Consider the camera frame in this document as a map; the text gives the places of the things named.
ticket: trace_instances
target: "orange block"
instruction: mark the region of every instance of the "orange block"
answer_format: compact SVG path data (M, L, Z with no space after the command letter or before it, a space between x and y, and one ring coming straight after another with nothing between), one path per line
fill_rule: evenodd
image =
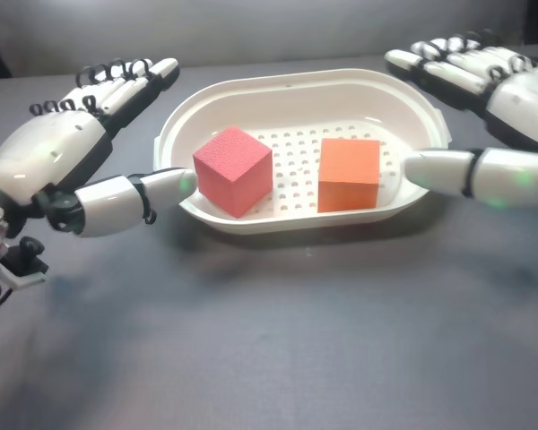
M323 139L318 211L355 211L377 206L379 141Z

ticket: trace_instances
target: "robotic hand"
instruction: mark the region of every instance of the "robotic hand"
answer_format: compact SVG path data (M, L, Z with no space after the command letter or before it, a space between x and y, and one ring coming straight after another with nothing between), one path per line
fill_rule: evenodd
M87 74L89 83L82 85ZM0 148L0 305L13 290L44 281L44 246L17 237L27 219L46 218L53 229L100 237L131 228L196 189L191 170L113 176L84 185L112 152L112 139L178 78L173 58L87 67L77 88L59 103L30 106L35 116Z
M395 76L452 108L472 110L515 150L427 150L404 161L415 184L494 207L538 206L538 58L500 46L489 30L385 55Z

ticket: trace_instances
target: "cube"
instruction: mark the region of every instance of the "cube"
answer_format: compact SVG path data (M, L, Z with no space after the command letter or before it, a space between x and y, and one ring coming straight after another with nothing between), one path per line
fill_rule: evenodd
M240 218L273 189L273 155L237 127L219 133L194 154L199 191Z
M319 212L377 206L380 142L323 139L319 166Z

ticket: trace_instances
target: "white plastic tray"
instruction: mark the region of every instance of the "white plastic tray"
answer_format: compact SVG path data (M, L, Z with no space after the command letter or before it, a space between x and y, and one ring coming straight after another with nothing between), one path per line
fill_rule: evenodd
M402 176L405 154L450 143L440 111L418 91L382 73L341 69L228 81L197 92L171 114L155 139L154 169L194 168L194 152L230 125L273 149L272 194L240 219L199 192L181 206L235 234L387 219L427 192ZM317 213L324 137L381 141L376 209Z

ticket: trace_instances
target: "gray table surface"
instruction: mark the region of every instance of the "gray table surface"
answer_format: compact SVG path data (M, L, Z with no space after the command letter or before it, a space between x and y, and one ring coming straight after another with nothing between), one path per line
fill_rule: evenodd
M228 79L379 57L184 69L95 176L148 172L172 110ZM0 144L72 76L0 81ZM443 110L452 148L499 144ZM80 240L0 310L0 430L538 429L538 210L430 194L376 225L238 238L177 209Z

